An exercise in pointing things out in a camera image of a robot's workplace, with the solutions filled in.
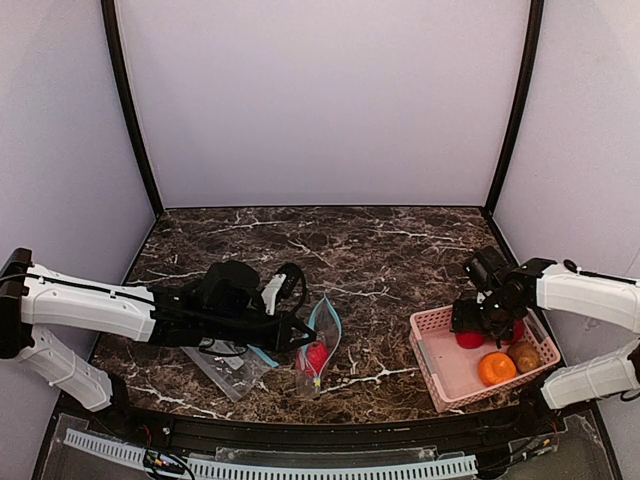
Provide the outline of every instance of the black metal pole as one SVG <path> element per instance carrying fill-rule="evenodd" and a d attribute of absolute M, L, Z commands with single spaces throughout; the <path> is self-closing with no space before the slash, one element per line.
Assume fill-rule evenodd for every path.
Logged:
<path fill-rule="evenodd" d="M 527 25 L 527 35 L 524 40 L 522 62 L 520 63 L 518 83 L 516 85 L 516 92 L 513 97 L 513 105 L 511 106 L 511 115 L 509 116 L 507 131 L 504 135 L 500 157 L 498 158 L 498 166 L 496 167 L 496 171 L 493 175 L 491 189 L 489 190 L 489 196 L 487 197 L 487 202 L 485 203 L 485 211 L 489 215 L 493 215 L 493 212 L 498 205 L 500 192 L 502 191 L 505 178 L 507 177 L 507 171 L 509 170 L 509 164 L 511 163 L 513 148 L 515 147 L 516 139 L 518 138 L 518 131 L 520 130 L 520 123 L 522 122 L 524 107 L 527 103 L 529 85 L 531 84 L 533 64 L 536 59 L 536 50 L 538 49 L 538 38 L 540 37 L 540 26 L 542 25 L 543 8 L 544 0 L 531 0 L 531 7 L 529 9 L 529 23 Z"/>
<path fill-rule="evenodd" d="M 138 169 L 142 176 L 144 188 L 147 191 L 149 202 L 153 208 L 156 218 L 164 212 L 164 206 L 160 199 L 158 186 L 153 178 L 153 171 L 149 163 L 149 156 L 144 147 L 140 124 L 136 115 L 133 97 L 131 96 L 131 88 L 129 86 L 129 78 L 124 62 L 124 53 L 120 42 L 120 31 L 118 29 L 118 16 L 114 0 L 102 0 L 102 18 L 104 20 L 104 29 L 107 36 L 107 45 L 109 46 L 109 55 L 111 56 L 111 66 L 113 67 L 113 75 L 116 79 L 118 95 L 120 96 L 120 105 L 122 113 L 129 131 L 129 139 L 133 147 L 133 153 L 138 163 Z"/>

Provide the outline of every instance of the white cable channel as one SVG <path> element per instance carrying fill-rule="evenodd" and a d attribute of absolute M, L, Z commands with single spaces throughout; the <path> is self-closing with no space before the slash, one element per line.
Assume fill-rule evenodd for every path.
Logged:
<path fill-rule="evenodd" d="M 64 444 L 135 470 L 146 470 L 142 464 L 144 448 L 106 440 L 70 428 L 67 429 Z M 185 461 L 195 477 L 201 480 L 446 480 L 478 473 L 475 455 L 367 468 L 276 468 L 193 458 Z M 169 473 L 163 475 L 189 478 L 187 473 L 182 476 Z"/>

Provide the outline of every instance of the red object in bag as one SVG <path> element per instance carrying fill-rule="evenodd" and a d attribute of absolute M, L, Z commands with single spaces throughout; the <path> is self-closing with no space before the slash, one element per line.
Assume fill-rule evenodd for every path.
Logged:
<path fill-rule="evenodd" d="M 313 342 L 307 347 L 306 351 L 307 357 L 307 368 L 305 369 L 305 373 L 310 377 L 315 375 L 320 375 L 322 367 L 327 363 L 329 359 L 329 351 L 327 347 L 324 346 L 322 342 Z"/>
<path fill-rule="evenodd" d="M 469 350 L 481 347 L 484 345 L 485 340 L 486 337 L 482 333 L 456 333 L 456 342 L 458 342 L 458 345 Z"/>

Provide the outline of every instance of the plastic bag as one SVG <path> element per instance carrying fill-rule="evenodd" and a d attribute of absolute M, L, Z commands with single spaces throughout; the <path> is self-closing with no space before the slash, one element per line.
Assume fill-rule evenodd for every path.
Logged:
<path fill-rule="evenodd" d="M 318 302 L 308 322 L 318 337 L 296 352 L 296 387 L 304 396 L 316 396 L 322 390 L 322 377 L 342 338 L 342 323 L 325 295 Z"/>
<path fill-rule="evenodd" d="M 241 353 L 246 347 L 231 342 L 216 341 L 212 350 L 225 354 Z M 256 347 L 249 346 L 237 357 L 217 357 L 198 351 L 196 347 L 182 350 L 213 382 L 231 399 L 237 402 L 245 396 L 278 363 Z"/>

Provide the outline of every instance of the white wall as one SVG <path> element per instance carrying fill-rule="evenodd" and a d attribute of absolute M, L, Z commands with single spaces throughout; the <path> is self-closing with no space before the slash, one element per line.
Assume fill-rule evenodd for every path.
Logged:
<path fill-rule="evenodd" d="M 547 2 L 531 91 L 496 218 L 520 260 L 571 258 L 640 278 L 640 4 Z M 634 338 L 550 314 L 569 363 Z M 625 478 L 640 478 L 640 402 L 600 402 Z"/>
<path fill-rule="evenodd" d="M 100 2 L 0 6 L 0 264 L 18 246 L 59 271 L 119 283 L 153 215 L 118 103 Z M 87 354 L 88 332 L 62 331 Z M 0 479 L 31 478 L 57 398 L 0 362 Z"/>
<path fill-rule="evenodd" d="M 484 204 L 528 2 L 118 4 L 167 206 Z"/>

